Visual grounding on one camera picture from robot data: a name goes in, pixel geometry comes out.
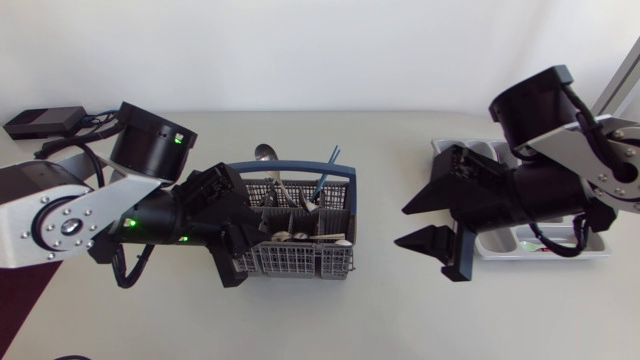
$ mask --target white table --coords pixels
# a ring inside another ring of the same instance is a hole
[[[358,174],[357,270],[346,281],[250,278],[223,289],[204,248],[158,247],[136,286],[110,266],[65,261],[7,359],[637,359],[640,217],[621,213],[592,261],[477,260],[452,283],[433,258],[393,240],[446,212],[400,209],[429,178],[431,138],[501,138],[498,125],[456,114],[165,114],[199,134],[183,178],[252,160],[262,142],[281,159],[338,163]],[[31,159],[39,141],[0,134],[1,164]],[[113,139],[93,148],[109,154]],[[139,248],[129,250],[133,257]]]

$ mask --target dish rack basket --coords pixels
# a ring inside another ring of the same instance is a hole
[[[356,243],[356,171],[352,167],[312,161],[248,161],[230,164],[239,173],[296,171],[344,177],[347,181],[325,182],[318,201],[320,208],[309,214],[301,207],[299,192],[311,199],[318,180],[282,180],[297,208],[288,202],[279,186],[275,187],[278,207],[260,206],[272,186],[269,179],[243,179],[249,192],[251,209],[262,217],[260,230],[269,234],[287,231],[311,235],[345,234],[352,245],[336,245],[326,240],[308,242],[265,241],[236,261],[239,271],[249,276],[344,280],[355,270],[353,246]]]

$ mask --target black device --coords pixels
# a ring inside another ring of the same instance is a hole
[[[18,114],[3,128],[13,140],[70,137],[82,128],[87,112],[82,106],[30,109]]]
[[[602,195],[600,189],[571,170],[581,169],[580,165],[571,164],[569,169],[533,148],[544,143],[545,137],[580,132],[579,139],[588,142],[617,180],[631,182],[637,178],[634,166],[621,166],[602,125],[594,121],[569,88],[572,81],[565,66],[555,66],[500,94],[492,102],[490,113],[502,125],[511,152],[522,165],[509,168],[457,145],[444,150],[433,160],[430,182],[402,211],[415,214],[449,209],[457,223],[455,232],[447,226],[431,225],[396,240],[396,244],[436,257],[445,265],[443,274],[452,281],[469,281],[474,242],[480,232],[530,224],[547,248],[560,256],[573,257],[586,247],[589,229],[607,230],[616,211],[593,195],[594,191]],[[579,127],[558,131],[575,122]],[[545,146],[540,148],[548,150],[549,145]],[[556,149],[552,150],[550,153],[555,154]],[[606,180],[606,176],[601,175],[601,179]],[[549,240],[537,226],[539,221],[565,215],[576,215],[575,248]]]
[[[196,133],[126,102],[118,111],[118,121],[124,129],[111,160],[151,177],[178,180]]]

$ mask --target cutlery basket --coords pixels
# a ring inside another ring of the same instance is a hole
[[[312,214],[300,205],[299,192],[311,199],[318,180],[282,180],[285,188],[298,206],[288,207],[285,195],[275,187],[278,207],[260,206],[272,181],[269,179],[244,179],[249,192],[251,208],[261,215],[260,230],[269,234],[287,231],[304,232],[310,236],[345,234],[352,245],[336,245],[327,240],[306,242],[265,241],[236,260],[240,271],[250,276],[284,278],[344,280],[354,270],[353,246],[356,242],[356,171],[352,167],[310,161],[249,161],[230,164],[238,172],[296,171],[329,174],[344,177],[347,181],[325,182],[316,205],[320,208]]]

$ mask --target utensil handle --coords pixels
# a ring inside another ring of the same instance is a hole
[[[289,191],[287,190],[287,188],[284,187],[284,184],[282,183],[282,180],[280,180],[280,178],[278,178],[276,180],[278,181],[278,184],[280,185],[280,189],[282,189],[282,193],[284,194],[284,197],[287,199],[287,202],[289,203],[289,206],[290,207],[298,207],[298,205],[296,205],[296,203],[291,198],[291,195],[289,195]]]
[[[351,210],[351,214],[353,215],[355,215],[357,212],[356,169],[350,166],[297,160],[244,161],[228,165],[239,173],[262,171],[299,171],[345,177],[349,179],[349,209]]]
[[[336,147],[333,149],[333,152],[331,153],[331,157],[329,158],[329,164],[335,163],[338,159],[338,155],[340,155],[340,149],[338,149],[338,145],[336,145]],[[316,189],[313,191],[313,195],[311,196],[311,201],[316,201],[316,199],[320,196],[320,191],[322,191],[322,188],[324,187],[324,182],[327,181],[327,176],[329,175],[324,173],[320,177],[318,186],[316,186]]]

